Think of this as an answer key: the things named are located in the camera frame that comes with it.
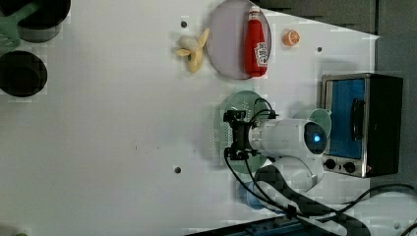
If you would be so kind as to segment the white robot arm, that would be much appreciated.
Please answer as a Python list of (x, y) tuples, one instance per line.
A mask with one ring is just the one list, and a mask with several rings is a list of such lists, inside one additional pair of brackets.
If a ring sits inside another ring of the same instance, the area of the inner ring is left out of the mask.
[(330, 204), (309, 192), (324, 177), (322, 154), (327, 135), (319, 124), (278, 119), (263, 109), (249, 120), (244, 110), (227, 110), (232, 144), (227, 164), (240, 161), (251, 184), (245, 188), (263, 207), (319, 228), (333, 236), (416, 236), (416, 189), (393, 184), (371, 188), (346, 204)]

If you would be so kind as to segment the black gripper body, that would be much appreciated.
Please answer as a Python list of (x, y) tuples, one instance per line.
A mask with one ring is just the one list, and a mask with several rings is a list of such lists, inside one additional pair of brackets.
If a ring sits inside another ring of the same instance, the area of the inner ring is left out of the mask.
[(232, 129), (232, 144), (224, 150), (224, 156), (230, 160), (247, 160), (258, 154), (249, 142), (253, 122), (245, 122), (245, 117), (245, 110), (227, 110), (223, 114), (223, 121)]

